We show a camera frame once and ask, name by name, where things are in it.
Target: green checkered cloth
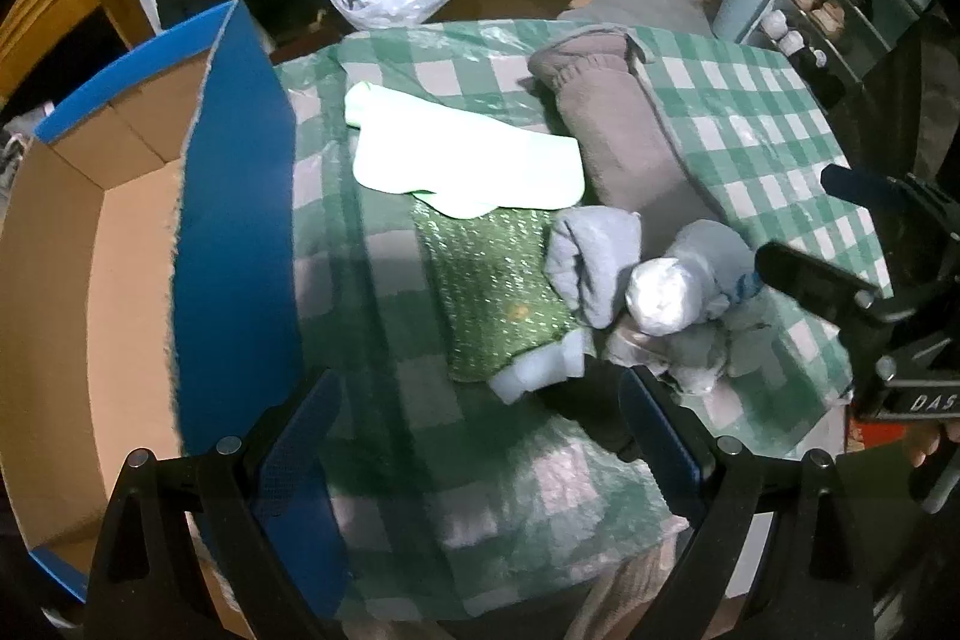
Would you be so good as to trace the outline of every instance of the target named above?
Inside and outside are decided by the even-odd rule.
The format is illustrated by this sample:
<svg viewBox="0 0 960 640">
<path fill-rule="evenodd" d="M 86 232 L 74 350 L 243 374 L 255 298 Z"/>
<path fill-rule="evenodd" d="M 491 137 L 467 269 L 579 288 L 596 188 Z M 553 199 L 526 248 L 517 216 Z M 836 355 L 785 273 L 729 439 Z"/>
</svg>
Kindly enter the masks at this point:
<svg viewBox="0 0 960 640">
<path fill-rule="evenodd" d="M 649 469 L 606 453 L 536 398 L 506 407 L 451 383 L 448 332 L 410 196 L 356 184 L 344 92 L 369 80 L 536 130 L 563 125 L 530 53 L 577 23 L 444 23 L 356 33 L 278 67 L 299 121 L 296 291 L 308 366 L 344 377 L 344 410 L 320 445 L 352 583 L 340 615 L 467 618 L 590 579 L 685 521 Z M 877 284 L 865 212 L 823 194 L 842 160 L 784 57 L 650 28 L 674 142 L 754 245 L 789 239 Z M 717 434 L 788 453 L 848 384 L 824 325 L 778 298 L 784 335 L 760 372 L 688 400 Z"/>
</svg>

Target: black metal bracket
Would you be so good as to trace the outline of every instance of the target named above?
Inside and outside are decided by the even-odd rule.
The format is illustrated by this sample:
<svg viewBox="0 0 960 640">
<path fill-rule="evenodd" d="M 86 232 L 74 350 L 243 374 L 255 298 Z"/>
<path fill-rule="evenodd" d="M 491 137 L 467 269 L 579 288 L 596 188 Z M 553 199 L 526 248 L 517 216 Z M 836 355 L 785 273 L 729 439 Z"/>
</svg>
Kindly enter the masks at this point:
<svg viewBox="0 0 960 640">
<path fill-rule="evenodd" d="M 830 165 L 824 190 L 874 210 L 904 212 L 942 252 L 933 280 L 883 298 L 875 286 L 780 242 L 757 272 L 803 309 L 837 325 L 853 369 L 853 413 L 909 421 L 960 417 L 960 205 L 935 185 Z"/>
<path fill-rule="evenodd" d="M 186 513 L 202 514 L 210 543 L 258 640 L 326 635 L 251 512 L 257 473 L 309 393 L 301 383 L 268 408 L 245 439 L 223 437 L 203 456 L 127 456 L 97 540 L 85 636 L 229 640 L 203 581 Z"/>
<path fill-rule="evenodd" d="M 752 519 L 763 512 L 773 512 L 775 520 L 760 569 L 737 626 L 723 637 L 874 636 L 859 541 L 828 453 L 812 450 L 787 461 L 755 456 L 734 437 L 714 438 L 644 367 L 624 370 L 620 405 L 667 506 L 696 528 L 631 638 L 699 640 L 723 599 Z M 661 427 L 672 429 L 673 437 L 665 439 Z"/>
</svg>

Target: white plastic bag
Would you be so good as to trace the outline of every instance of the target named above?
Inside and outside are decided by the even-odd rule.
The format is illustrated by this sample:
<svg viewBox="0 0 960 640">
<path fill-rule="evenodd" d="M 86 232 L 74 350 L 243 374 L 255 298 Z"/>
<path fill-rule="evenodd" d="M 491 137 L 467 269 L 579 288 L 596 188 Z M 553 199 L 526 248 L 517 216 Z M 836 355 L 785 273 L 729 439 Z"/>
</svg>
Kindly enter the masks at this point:
<svg viewBox="0 0 960 640">
<path fill-rule="evenodd" d="M 419 25 L 450 0 L 330 0 L 357 30 Z"/>
</svg>

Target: green sparkly cloth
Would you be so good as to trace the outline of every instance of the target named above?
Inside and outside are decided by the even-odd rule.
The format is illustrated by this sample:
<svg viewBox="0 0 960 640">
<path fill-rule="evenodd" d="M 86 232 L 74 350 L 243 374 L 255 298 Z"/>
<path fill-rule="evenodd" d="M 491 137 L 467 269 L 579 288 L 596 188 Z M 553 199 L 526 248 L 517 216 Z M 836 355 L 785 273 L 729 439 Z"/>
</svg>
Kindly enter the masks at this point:
<svg viewBox="0 0 960 640">
<path fill-rule="evenodd" d="M 413 214 L 448 319 L 451 380 L 488 381 L 580 325 L 542 270 L 553 213 L 499 209 L 455 220 L 416 201 Z"/>
</svg>

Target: wooden cabinet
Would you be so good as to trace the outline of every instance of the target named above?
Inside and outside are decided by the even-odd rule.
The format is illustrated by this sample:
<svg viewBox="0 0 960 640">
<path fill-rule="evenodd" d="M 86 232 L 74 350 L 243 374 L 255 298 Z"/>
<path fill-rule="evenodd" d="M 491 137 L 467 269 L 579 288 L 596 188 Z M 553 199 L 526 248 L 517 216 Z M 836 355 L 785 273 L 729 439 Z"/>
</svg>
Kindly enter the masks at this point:
<svg viewBox="0 0 960 640">
<path fill-rule="evenodd" d="M 56 43 L 98 7 L 127 47 L 152 36 L 138 0 L 16 0 L 0 23 L 0 106 Z"/>
</svg>

